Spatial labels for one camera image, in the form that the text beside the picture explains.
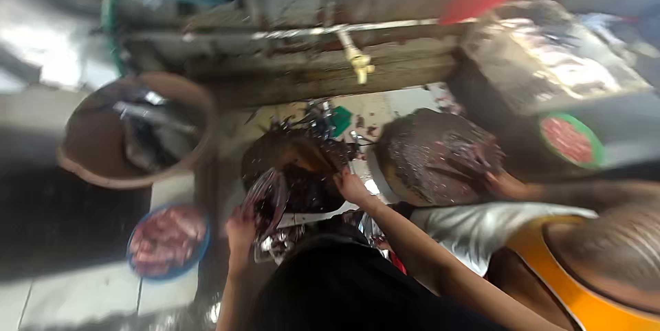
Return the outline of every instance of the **green object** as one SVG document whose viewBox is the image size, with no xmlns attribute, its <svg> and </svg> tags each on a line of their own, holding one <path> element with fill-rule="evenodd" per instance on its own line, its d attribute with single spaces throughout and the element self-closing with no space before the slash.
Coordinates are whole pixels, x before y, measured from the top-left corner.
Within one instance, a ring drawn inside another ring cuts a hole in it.
<svg viewBox="0 0 660 331">
<path fill-rule="evenodd" d="M 569 124 L 573 125 L 575 130 L 578 132 L 584 134 L 587 139 L 589 140 L 591 144 L 591 158 L 593 161 L 591 162 L 577 162 L 574 161 L 570 158 L 567 158 L 563 153 L 561 153 L 557 148 L 555 148 L 550 141 L 545 137 L 545 133 L 543 132 L 543 129 L 541 128 L 541 122 L 546 120 L 547 118 L 559 118 L 561 120 L 564 120 L 568 122 Z M 604 147 L 601 141 L 598 139 L 598 136 L 591 131 L 591 129 L 587 126 L 584 125 L 582 122 L 580 122 L 579 119 L 571 116 L 568 113 L 561 113 L 561 112 L 556 112 L 556 113 L 550 113 L 547 116 L 543 117 L 539 121 L 539 131 L 540 131 L 540 137 L 543 140 L 543 143 L 548 147 L 549 150 L 551 150 L 555 155 L 559 156 L 561 159 L 563 159 L 566 162 L 569 162 L 575 166 L 579 166 L 582 168 L 600 168 L 601 164 L 603 163 L 603 153 L 604 153 Z"/>
<path fill-rule="evenodd" d="M 339 106 L 333 109 L 332 111 L 332 124 L 334 125 L 334 131 L 332 137 L 339 136 L 344 130 L 346 130 L 351 124 L 351 116 L 353 114 L 349 112 L 346 108 Z"/>
<path fill-rule="evenodd" d="M 108 50 L 110 50 L 112 62 L 117 67 L 120 77 L 124 77 L 127 74 L 127 70 L 123 59 L 121 59 L 121 49 L 117 41 L 117 1 L 101 1 L 101 27 L 108 40 Z"/>
</svg>

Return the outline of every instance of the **blue bowl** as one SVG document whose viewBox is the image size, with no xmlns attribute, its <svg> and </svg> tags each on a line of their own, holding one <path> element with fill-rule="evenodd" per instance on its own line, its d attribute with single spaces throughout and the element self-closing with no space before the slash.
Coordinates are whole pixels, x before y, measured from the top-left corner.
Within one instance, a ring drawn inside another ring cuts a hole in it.
<svg viewBox="0 0 660 331">
<path fill-rule="evenodd" d="M 137 229 L 137 227 L 140 226 L 142 223 L 144 223 L 152 215 L 154 215 L 154 213 L 181 204 L 182 204 L 181 202 L 169 202 L 160 205 L 159 207 L 153 209 L 151 212 L 143 216 L 142 219 L 140 219 L 140 221 L 137 222 L 135 228 L 133 228 L 133 232 L 131 233 L 130 238 L 128 238 L 128 244 L 126 245 L 126 258 L 128 259 L 128 265 L 131 267 L 131 269 L 134 272 L 135 272 L 135 266 L 133 265 L 133 254 L 131 253 L 131 241 L 133 240 L 133 235 L 135 234 L 135 230 Z M 204 234 L 204 239 L 202 240 L 202 242 L 197 244 L 197 247 L 195 247 L 193 254 L 190 256 L 190 258 L 188 258 L 188 260 L 186 260 L 186 263 L 183 266 L 171 267 L 169 269 L 169 272 L 165 274 L 161 274 L 160 276 L 143 276 L 141 274 L 138 274 L 138 276 L 141 276 L 144 279 L 149 279 L 154 281 L 166 281 L 167 279 L 172 279 L 181 276 L 182 274 L 188 272 L 190 269 L 194 268 L 199 263 L 199 260 L 202 260 L 202 258 L 204 257 L 207 248 L 209 248 L 210 222 L 209 222 L 209 218 L 206 215 L 204 215 L 204 223 L 207 226 L 207 231 L 206 234 Z"/>
</svg>

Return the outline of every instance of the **red meat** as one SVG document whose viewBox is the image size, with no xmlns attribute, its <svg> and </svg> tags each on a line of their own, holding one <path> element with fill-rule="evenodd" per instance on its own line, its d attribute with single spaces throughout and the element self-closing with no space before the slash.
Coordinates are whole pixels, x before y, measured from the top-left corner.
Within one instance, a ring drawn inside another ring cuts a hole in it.
<svg viewBox="0 0 660 331">
<path fill-rule="evenodd" d="M 589 138 L 578 132 L 568 121 L 548 117 L 541 122 L 541 130 L 548 142 L 571 161 L 588 163 L 593 161 Z"/>
<path fill-rule="evenodd" d="M 174 206 L 159 211 L 135 228 L 129 245 L 135 271 L 159 276 L 183 266 L 206 234 L 206 223 L 194 208 Z"/>
</svg>

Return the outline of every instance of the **person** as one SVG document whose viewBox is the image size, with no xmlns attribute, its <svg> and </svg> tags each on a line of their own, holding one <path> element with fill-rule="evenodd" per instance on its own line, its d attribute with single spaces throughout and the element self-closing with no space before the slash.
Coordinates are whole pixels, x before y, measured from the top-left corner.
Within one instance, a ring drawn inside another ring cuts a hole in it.
<svg viewBox="0 0 660 331">
<path fill-rule="evenodd" d="M 237 213 L 226 224 L 229 271 L 218 330 L 245 323 L 255 330 L 562 330 L 463 265 L 348 169 L 335 183 L 376 221 L 414 278 L 350 234 L 328 234 L 299 242 L 261 290 L 249 322 L 241 321 L 255 226 L 250 213 Z"/>
<path fill-rule="evenodd" d="M 659 183 L 487 179 L 514 202 L 417 209 L 411 221 L 558 326 L 660 330 Z"/>
</svg>

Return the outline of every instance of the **white sleeve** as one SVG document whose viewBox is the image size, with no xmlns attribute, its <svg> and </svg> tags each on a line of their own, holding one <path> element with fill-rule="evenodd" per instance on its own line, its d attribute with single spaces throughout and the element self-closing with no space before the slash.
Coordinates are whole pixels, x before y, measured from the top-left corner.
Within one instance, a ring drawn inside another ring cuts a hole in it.
<svg viewBox="0 0 660 331">
<path fill-rule="evenodd" d="M 518 228 L 537 217 L 577 215 L 596 218 L 589 209 L 536 202 L 490 202 L 452 208 L 418 208 L 410 220 L 479 276 L 491 255 Z"/>
</svg>

